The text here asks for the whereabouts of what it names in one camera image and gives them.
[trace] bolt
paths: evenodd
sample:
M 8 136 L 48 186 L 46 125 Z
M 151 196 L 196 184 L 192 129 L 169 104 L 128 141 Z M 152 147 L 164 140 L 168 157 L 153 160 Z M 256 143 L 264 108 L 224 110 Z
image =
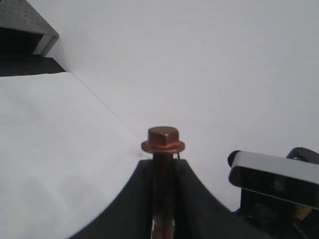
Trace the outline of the bolt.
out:
M 174 127 L 160 126 L 149 129 L 149 138 L 142 143 L 145 152 L 153 154 L 175 154 L 185 149 L 179 141 L 179 132 Z

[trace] copper bolt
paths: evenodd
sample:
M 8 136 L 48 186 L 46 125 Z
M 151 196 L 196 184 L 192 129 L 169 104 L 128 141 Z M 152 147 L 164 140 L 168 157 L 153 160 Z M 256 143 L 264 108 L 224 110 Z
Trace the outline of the copper bolt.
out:
M 175 154 L 184 149 L 185 144 L 179 141 L 179 132 L 174 127 L 150 128 L 148 140 L 142 143 L 142 150 L 153 154 Z

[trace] black object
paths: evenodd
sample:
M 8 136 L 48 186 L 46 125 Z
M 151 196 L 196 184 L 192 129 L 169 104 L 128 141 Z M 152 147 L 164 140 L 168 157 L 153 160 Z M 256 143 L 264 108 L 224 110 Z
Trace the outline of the black object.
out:
M 230 154 L 228 158 L 230 165 L 237 152 L 239 151 Z M 319 154 L 301 147 L 294 148 L 287 158 L 319 164 Z M 317 193 L 317 188 L 313 184 L 262 171 L 251 171 L 249 168 L 238 173 L 245 184 L 258 189 L 254 188 L 254 191 L 242 189 L 241 205 L 233 213 L 234 215 L 277 239 L 318 238 L 319 211 L 284 201 L 293 198 L 290 201 L 302 201 L 305 205 L 312 205 Z M 275 198 L 257 192 L 278 196 Z
M 0 76 L 54 74 L 65 70 L 52 58 L 37 55 L 0 54 Z
M 70 239 L 150 239 L 152 160 L 140 161 L 114 202 Z M 186 160 L 173 160 L 175 239 L 267 239 L 232 216 L 200 182 Z

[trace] white surface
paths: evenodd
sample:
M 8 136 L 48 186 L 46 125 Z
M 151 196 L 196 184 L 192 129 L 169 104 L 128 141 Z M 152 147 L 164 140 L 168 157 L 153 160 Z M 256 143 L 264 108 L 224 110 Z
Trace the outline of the white surface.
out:
M 172 125 L 226 206 L 227 156 L 319 151 L 318 0 L 29 0 L 50 53 L 134 132 Z
M 77 232 L 121 191 L 139 146 L 70 73 L 0 78 L 0 238 Z

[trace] hex head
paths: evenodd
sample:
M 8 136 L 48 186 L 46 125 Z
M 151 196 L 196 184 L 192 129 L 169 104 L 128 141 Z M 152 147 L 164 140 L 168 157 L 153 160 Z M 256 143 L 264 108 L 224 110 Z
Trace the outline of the hex head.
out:
M 149 153 L 178 153 L 185 149 L 179 141 L 179 132 L 174 127 L 154 127 L 149 129 L 148 141 L 142 143 L 142 149 Z
M 154 127 L 149 129 L 149 145 L 168 147 L 179 143 L 179 132 L 173 127 Z

